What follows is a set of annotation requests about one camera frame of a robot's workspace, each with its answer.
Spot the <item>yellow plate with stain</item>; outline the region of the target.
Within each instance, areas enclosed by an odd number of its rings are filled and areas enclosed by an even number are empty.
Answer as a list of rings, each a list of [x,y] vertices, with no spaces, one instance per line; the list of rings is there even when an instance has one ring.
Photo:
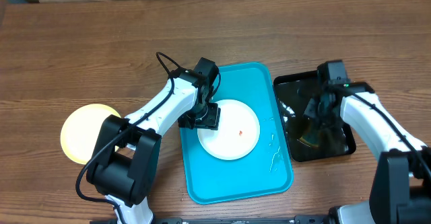
[[[102,123],[110,116],[121,115],[104,104],[88,104],[75,110],[64,122],[60,142],[64,154],[85,165],[92,158]]]

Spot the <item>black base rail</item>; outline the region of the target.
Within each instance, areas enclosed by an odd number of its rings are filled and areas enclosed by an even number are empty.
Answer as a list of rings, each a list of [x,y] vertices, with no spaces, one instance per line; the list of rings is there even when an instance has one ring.
[[[181,219],[155,218],[156,224],[325,224],[325,223],[374,223],[368,202],[332,207],[325,215],[296,215],[295,217],[280,218],[251,218],[251,219]]]

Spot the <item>green yellow sponge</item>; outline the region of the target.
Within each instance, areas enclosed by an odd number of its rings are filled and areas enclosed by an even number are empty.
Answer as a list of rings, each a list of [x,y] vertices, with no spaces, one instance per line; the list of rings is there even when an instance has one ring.
[[[321,132],[319,130],[304,131],[299,141],[312,148],[318,148],[321,146]]]

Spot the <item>black rectangular tray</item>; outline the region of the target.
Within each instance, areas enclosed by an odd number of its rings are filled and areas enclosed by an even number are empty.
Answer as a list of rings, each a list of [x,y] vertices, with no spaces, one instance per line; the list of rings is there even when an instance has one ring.
[[[284,124],[287,146],[294,161],[339,157],[351,155],[356,151],[356,142],[347,124],[336,133],[323,133],[321,146],[318,148],[308,147],[299,141],[310,124],[310,119],[303,116],[304,111],[312,95],[319,90],[316,71],[276,77],[273,88]]]

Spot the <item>white plate with stain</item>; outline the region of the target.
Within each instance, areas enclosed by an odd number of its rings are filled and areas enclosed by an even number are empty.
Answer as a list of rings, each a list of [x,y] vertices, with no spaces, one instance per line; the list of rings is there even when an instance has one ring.
[[[218,129],[198,129],[201,146],[222,160],[236,160],[248,155],[260,136],[257,115],[238,100],[220,100],[217,104],[221,110]]]

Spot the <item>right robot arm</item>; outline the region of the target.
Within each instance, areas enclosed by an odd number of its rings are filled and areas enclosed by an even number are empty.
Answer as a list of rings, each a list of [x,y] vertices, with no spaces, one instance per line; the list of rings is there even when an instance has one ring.
[[[342,61],[317,68],[320,90],[304,112],[319,128],[348,124],[378,161],[367,201],[333,207],[324,223],[429,223],[430,147],[409,134]]]

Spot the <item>teal plastic tray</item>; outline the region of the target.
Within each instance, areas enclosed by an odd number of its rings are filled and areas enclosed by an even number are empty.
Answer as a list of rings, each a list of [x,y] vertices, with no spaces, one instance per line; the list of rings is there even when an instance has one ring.
[[[251,62],[222,66],[220,73],[213,100],[238,100],[250,107],[259,121],[259,138],[244,157],[222,160],[203,148],[197,130],[182,128],[189,196],[199,204],[212,204],[286,191],[294,173],[269,69]]]

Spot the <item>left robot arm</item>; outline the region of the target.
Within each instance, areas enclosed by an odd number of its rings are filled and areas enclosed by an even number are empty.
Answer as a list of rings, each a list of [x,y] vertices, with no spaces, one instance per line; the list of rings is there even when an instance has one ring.
[[[154,223],[148,207],[163,135],[181,128],[217,130],[220,108],[210,99],[221,81],[216,64],[199,59],[194,69],[178,66],[152,100],[121,118],[111,114],[102,123],[92,157],[80,171],[75,189],[87,201],[112,205],[112,223]]]

